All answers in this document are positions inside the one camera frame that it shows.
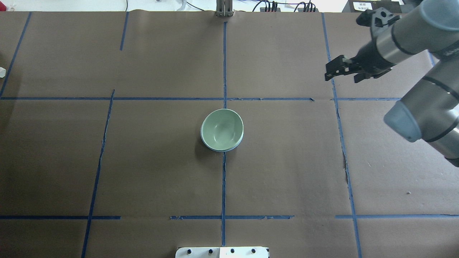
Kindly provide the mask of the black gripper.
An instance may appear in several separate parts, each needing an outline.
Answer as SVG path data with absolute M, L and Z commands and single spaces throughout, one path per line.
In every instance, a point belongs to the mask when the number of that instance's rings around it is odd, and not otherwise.
M 395 66 L 385 60 L 377 50 L 376 43 L 367 43 L 360 48 L 357 55 L 353 58 L 338 56 L 326 64 L 325 81 L 329 81 L 336 76 L 354 75 L 354 83 L 369 78 L 380 78 Z

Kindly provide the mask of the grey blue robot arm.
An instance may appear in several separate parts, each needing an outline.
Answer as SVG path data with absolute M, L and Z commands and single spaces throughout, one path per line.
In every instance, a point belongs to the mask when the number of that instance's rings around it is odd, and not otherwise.
M 428 51 L 437 62 L 385 114 L 384 122 L 408 142 L 420 139 L 454 166 L 459 160 L 458 1 L 424 0 L 405 16 L 381 7 L 356 19 L 370 41 L 354 57 L 326 64 L 325 80 L 354 75 L 354 82 L 380 78 L 395 65 Z

